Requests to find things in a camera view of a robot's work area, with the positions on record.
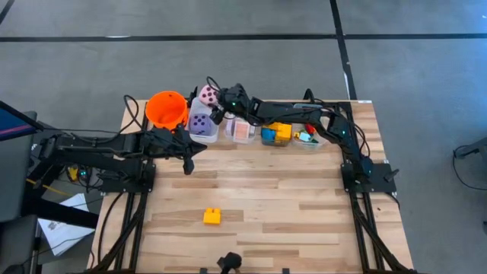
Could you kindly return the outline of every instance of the yellow lego brick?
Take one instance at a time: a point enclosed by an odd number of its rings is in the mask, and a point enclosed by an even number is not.
[[[291,139],[292,126],[288,124],[279,125],[279,130],[275,133],[276,140],[288,141]]]
[[[203,223],[207,225],[219,225],[221,221],[220,209],[207,208],[203,215]]]

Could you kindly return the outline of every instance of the small red object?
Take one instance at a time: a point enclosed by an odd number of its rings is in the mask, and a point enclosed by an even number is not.
[[[314,127],[313,127],[312,125],[310,125],[310,124],[306,124],[306,125],[304,126],[304,128],[306,129],[306,132],[307,132],[308,134],[313,134],[313,133],[315,133],[315,132],[316,132],[316,130],[314,129]]]

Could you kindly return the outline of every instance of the wooden plank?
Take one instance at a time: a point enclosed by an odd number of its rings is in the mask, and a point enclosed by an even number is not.
[[[371,157],[386,155],[372,104],[352,101],[355,122],[365,131]],[[129,121],[126,112],[123,124]],[[127,132],[137,131],[131,125]],[[348,194],[342,188],[337,145],[316,151],[289,145],[263,146],[259,136],[249,145],[227,140],[194,157],[195,171],[183,174],[177,159],[157,159],[157,178],[148,197],[137,272],[219,272],[216,261],[227,252],[243,256],[242,272],[360,273],[357,240]],[[115,195],[103,200],[98,228]],[[102,252],[119,236],[124,195],[113,208]],[[397,204],[371,194],[377,229],[401,263],[412,268]],[[204,225],[206,208],[220,208],[222,223]],[[93,251],[97,252],[95,233]],[[373,256],[367,239],[370,263]],[[132,242],[125,250],[128,266]]]

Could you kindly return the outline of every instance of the dice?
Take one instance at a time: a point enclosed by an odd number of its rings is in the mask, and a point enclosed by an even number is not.
[[[218,103],[216,94],[218,92],[211,88],[209,85],[204,86],[199,92],[199,100],[208,107],[216,106]]]
[[[189,118],[189,132],[195,135],[210,136],[212,125],[208,114],[197,113]]]

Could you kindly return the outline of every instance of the pink dice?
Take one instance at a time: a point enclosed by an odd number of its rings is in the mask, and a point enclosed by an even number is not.
[[[213,107],[218,103],[216,94],[218,92],[214,90],[213,88],[210,88],[209,85],[206,85],[202,88],[202,90],[199,92],[199,100],[204,103],[208,107]]]

